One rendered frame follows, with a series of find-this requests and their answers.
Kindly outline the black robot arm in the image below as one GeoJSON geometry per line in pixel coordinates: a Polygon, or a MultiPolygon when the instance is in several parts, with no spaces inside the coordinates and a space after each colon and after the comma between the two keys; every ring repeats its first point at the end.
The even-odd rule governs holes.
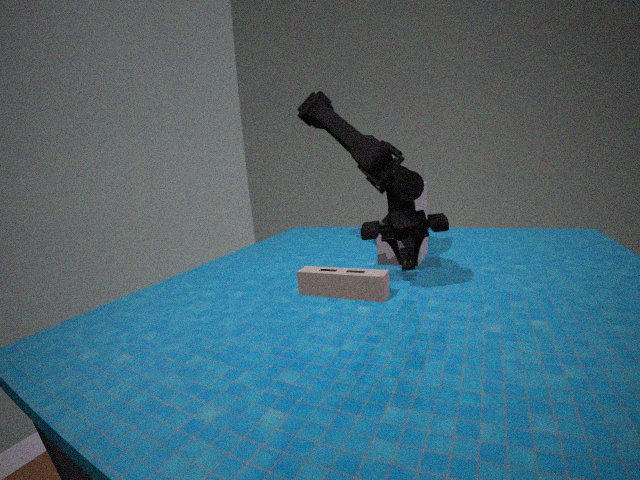
{"type": "MultiPolygon", "coordinates": [[[[419,173],[400,165],[405,160],[403,154],[389,142],[361,134],[338,116],[331,105],[331,99],[323,92],[311,92],[298,108],[298,116],[306,125],[325,129],[339,141],[359,164],[357,168],[367,176],[365,179],[381,194],[386,191],[387,197],[405,202],[416,200],[424,190],[424,181],[419,173]]],[[[403,210],[388,207],[387,220],[398,241],[417,237],[419,229],[427,226],[424,210],[414,212],[410,203],[404,204],[403,210]]]]}

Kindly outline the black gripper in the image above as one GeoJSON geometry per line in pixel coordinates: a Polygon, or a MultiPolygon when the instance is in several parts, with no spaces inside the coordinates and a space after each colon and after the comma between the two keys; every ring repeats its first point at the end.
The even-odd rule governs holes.
{"type": "MultiPolygon", "coordinates": [[[[395,210],[403,210],[404,204],[410,203],[414,212],[415,209],[415,200],[411,202],[405,202],[400,200],[398,197],[387,197],[388,207],[393,206],[395,210]]],[[[419,235],[414,238],[414,259],[415,263],[418,260],[419,252],[421,245],[423,243],[424,237],[429,236],[428,229],[429,227],[434,232],[447,231],[449,230],[448,219],[443,213],[427,215],[427,226],[419,229],[419,235]]],[[[371,240],[377,239],[377,237],[381,235],[381,241],[386,241],[390,247],[392,248],[399,264],[401,265],[401,256],[399,251],[398,242],[395,239],[393,229],[390,230],[388,224],[380,224],[378,221],[370,221],[364,222],[361,228],[361,237],[362,240],[371,240]],[[380,233],[380,234],[379,234],[380,233]]]]}

